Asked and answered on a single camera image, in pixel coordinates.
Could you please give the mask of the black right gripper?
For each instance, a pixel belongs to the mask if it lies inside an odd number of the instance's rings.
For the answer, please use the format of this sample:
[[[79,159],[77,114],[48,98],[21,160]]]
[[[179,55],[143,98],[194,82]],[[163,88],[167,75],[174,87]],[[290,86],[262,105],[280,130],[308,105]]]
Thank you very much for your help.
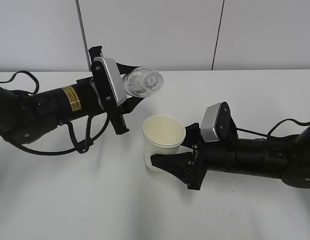
[[[207,171],[234,173],[238,140],[200,143],[199,123],[185,127],[183,147],[195,150],[177,154],[154,154],[151,164],[177,177],[189,190],[200,190]]]

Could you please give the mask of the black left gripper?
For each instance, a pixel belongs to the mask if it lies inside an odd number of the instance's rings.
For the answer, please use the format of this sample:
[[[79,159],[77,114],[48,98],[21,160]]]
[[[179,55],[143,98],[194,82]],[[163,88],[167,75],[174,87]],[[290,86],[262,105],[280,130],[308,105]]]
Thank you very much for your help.
[[[122,135],[129,131],[123,114],[131,113],[144,98],[127,98],[121,75],[129,74],[140,66],[121,64],[104,57],[102,46],[91,47],[89,55],[92,76],[77,81],[77,92],[83,109],[76,114],[76,118],[107,113],[115,133]]]

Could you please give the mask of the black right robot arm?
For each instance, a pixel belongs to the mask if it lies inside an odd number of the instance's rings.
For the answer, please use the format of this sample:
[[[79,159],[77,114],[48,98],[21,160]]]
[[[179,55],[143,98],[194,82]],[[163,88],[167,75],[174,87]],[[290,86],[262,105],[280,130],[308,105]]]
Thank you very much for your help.
[[[192,151],[153,154],[150,161],[190,190],[201,188],[207,171],[280,179],[288,186],[310,189],[310,126],[281,140],[239,138],[230,149],[221,141],[205,143],[194,123],[186,127],[182,145]]]

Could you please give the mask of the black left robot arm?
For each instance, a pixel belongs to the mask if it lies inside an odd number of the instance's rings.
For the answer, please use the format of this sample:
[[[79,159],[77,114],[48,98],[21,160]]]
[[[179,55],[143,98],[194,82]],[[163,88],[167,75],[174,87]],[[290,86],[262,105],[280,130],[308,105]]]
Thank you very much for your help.
[[[43,135],[84,116],[106,113],[117,135],[128,132],[123,116],[139,102],[128,97],[122,80],[135,66],[102,56],[102,47],[89,49],[92,75],[75,84],[39,92],[7,90],[0,86],[0,134],[15,143],[30,144]]]

